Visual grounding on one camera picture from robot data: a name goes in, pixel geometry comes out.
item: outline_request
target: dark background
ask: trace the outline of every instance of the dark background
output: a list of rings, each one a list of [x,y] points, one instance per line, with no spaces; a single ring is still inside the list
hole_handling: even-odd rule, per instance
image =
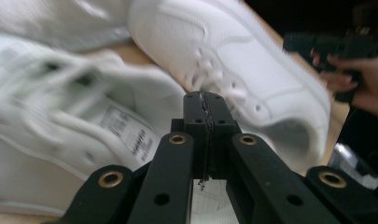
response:
[[[352,28],[358,0],[246,0],[280,35],[286,32],[344,33]]]

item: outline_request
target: black mount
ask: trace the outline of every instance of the black mount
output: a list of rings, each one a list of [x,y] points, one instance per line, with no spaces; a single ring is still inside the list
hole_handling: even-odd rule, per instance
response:
[[[222,97],[196,91],[150,164],[99,169],[48,224],[190,223],[193,179],[209,176],[227,179],[240,223],[378,223],[371,191],[326,166],[295,174],[260,137],[241,133]]]

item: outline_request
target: human hand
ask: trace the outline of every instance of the human hand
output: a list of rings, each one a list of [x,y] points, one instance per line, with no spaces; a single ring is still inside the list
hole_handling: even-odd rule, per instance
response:
[[[313,64],[318,66],[319,55],[312,52]],[[353,60],[343,60],[328,56],[330,64],[337,67],[336,72],[320,73],[326,80],[328,89],[335,92],[345,92],[357,88],[352,106],[366,110],[378,117],[378,57]],[[357,70],[361,73],[360,81],[351,81],[352,77],[343,70]]]

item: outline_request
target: black object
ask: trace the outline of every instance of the black object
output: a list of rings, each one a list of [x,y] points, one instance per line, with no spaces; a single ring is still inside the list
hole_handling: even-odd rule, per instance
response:
[[[288,32],[336,33],[352,28],[358,0],[245,0],[281,36]]]
[[[240,223],[378,223],[371,191],[329,167],[293,173],[261,138],[241,133],[220,96],[192,92],[184,106],[149,166],[98,170],[49,224],[189,223],[194,176],[227,179]]]
[[[378,34],[378,0],[362,1],[352,8],[356,32]]]
[[[327,56],[335,55],[342,59],[359,59],[378,56],[378,36],[371,35],[309,35],[303,33],[289,33],[284,36],[283,48],[288,51],[298,52],[309,64],[311,49],[320,54],[319,66],[315,69],[320,72],[335,71],[336,68],[329,64]],[[355,70],[344,71],[352,75],[352,81],[359,81],[360,73]],[[355,90],[338,92],[335,99],[344,103],[351,103]]]

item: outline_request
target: white sneaker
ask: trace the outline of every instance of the white sneaker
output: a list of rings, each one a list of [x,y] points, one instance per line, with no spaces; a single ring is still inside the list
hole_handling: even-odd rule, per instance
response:
[[[0,1],[0,32],[68,50],[88,50],[129,39],[132,0]]]
[[[156,67],[0,35],[0,212],[62,215],[95,170],[151,161],[185,92]]]
[[[244,132],[265,134],[294,171],[317,165],[329,128],[322,83],[232,0],[135,0],[135,43],[188,91],[223,96]]]

